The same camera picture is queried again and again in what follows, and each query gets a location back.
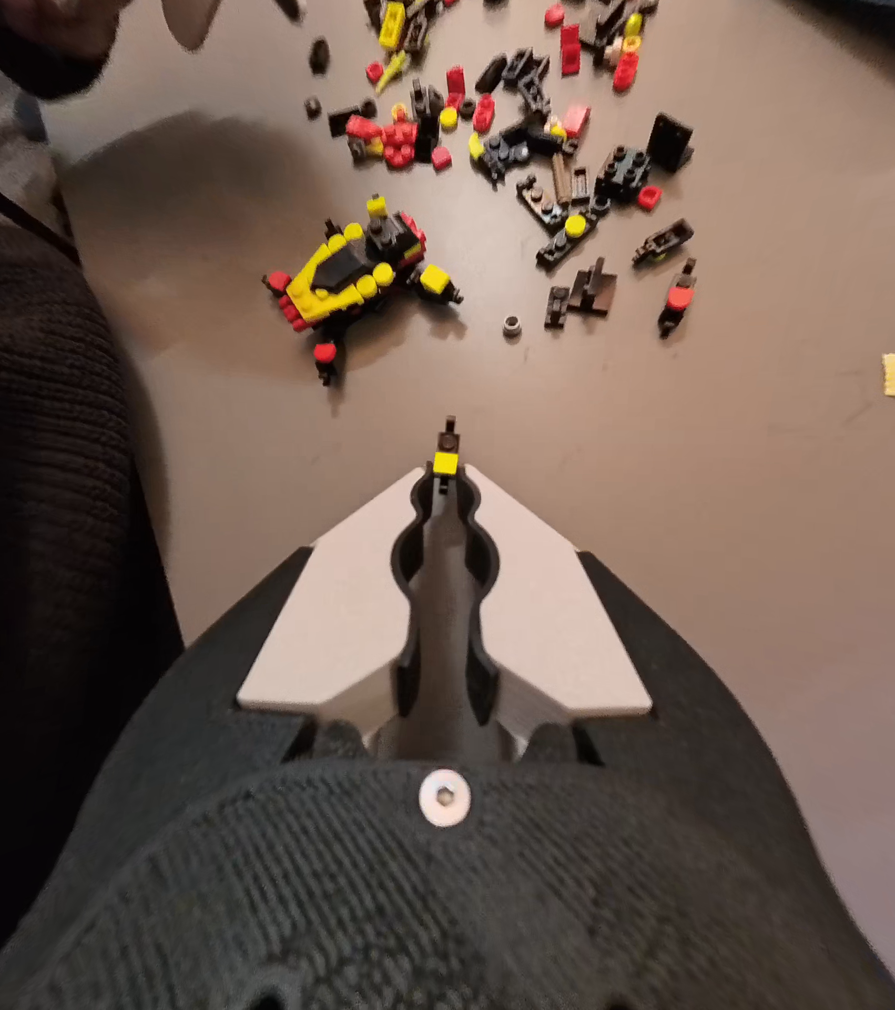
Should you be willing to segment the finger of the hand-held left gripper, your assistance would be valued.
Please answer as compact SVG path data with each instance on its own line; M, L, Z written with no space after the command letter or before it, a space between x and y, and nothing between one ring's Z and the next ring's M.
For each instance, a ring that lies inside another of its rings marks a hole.
M184 49L201 49L213 25L220 1L162 1L168 31Z

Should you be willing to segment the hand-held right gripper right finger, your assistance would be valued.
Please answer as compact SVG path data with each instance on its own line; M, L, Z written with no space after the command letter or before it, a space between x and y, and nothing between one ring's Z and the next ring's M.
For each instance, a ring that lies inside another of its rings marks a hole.
M479 584L466 667L477 720L525 751L545 725L649 714L652 697L576 546L471 464L459 515Z

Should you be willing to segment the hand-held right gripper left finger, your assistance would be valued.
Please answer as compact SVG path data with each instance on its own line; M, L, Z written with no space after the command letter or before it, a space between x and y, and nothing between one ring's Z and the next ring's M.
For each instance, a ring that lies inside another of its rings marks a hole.
M415 518L405 473L311 545L310 554L241 684L243 710L353 725L372 743L397 714L393 669L410 605L392 549Z

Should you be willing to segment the small black yellow lego piece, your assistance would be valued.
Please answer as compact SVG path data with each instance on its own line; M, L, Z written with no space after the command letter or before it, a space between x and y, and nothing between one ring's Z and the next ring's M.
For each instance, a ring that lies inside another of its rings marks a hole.
M438 434L431 464L431 473L436 478L436 489L441 496L448 494L451 483L455 480L459 471L461 459L460 437L456 430L455 416L448 415L443 428Z

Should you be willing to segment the pile of lego pieces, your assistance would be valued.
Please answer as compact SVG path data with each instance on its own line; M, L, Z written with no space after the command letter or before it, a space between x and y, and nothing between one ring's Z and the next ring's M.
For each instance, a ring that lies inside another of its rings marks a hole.
M364 2L378 34L383 61L371 62L365 73L375 97L399 78L428 49L429 30L455 2ZM585 19L573 19L566 2L553 2L543 13L548 31L557 32L562 79L580 74L582 57L595 69L611 70L613 93L623 95L635 83L647 21L659 2L595 2ZM390 122L378 121L372 98L326 113L333 139L343 139L356 165L382 161L389 170L428 165L435 171L452 167L445 134L468 126L467 156L474 170L494 190L508 174L541 159L550 164L552 189L531 171L515 181L516 198L546 232L546 243L535 254L536 266L555 271L598 227L613 208L636 206L653 211L664 195L650 183L653 170L671 176L690 163L693 128L667 112L658 112L643 148L615 145L592 175L575 164L589 124L591 107L571 104L553 115L546 94L551 54L521 46L495 55L469 87L462 65L449 67L444 88L413 78L408 104L396 103ZM517 95L522 115L509 125L496 122L498 91ZM693 227L680 218L648 235L633 252L635 271L656 266L692 239ZM577 272L572 285L552 286L543 325L562 329L567 311L606 317L614 297L617 274L605 269L604 257ZM696 289L696 260L670 282L656 319L658 338L667 339L681 325Z

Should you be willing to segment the black yellow red lego model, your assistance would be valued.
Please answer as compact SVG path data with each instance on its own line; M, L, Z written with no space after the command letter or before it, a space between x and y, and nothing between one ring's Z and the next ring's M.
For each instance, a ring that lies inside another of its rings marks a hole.
M313 340L312 360L324 388L340 383L345 338L360 320L405 294L442 307L464 303L454 279L426 258L428 242L415 219L391 211L385 198L367 202L364 223L328 219L324 242L296 274L262 278L295 334Z

